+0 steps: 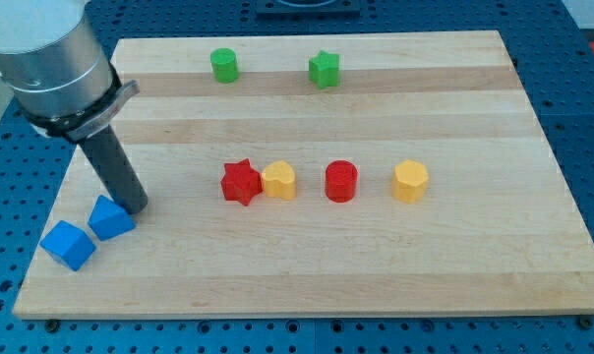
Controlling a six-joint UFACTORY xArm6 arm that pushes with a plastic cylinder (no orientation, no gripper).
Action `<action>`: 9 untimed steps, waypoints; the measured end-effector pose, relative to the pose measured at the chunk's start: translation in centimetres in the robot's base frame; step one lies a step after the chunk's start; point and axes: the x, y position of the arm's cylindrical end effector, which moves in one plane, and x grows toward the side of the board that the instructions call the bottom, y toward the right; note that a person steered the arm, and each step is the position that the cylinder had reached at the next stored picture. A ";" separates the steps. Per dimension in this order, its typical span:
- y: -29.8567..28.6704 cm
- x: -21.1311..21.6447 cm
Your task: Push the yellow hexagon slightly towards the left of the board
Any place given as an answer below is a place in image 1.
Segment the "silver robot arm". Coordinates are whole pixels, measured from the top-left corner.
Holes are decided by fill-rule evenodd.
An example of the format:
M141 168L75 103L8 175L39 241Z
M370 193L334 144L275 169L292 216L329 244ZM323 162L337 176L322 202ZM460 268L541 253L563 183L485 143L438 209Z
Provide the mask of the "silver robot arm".
M139 92L121 84L91 28L87 3L0 0L0 79L29 122L77 143L109 127Z

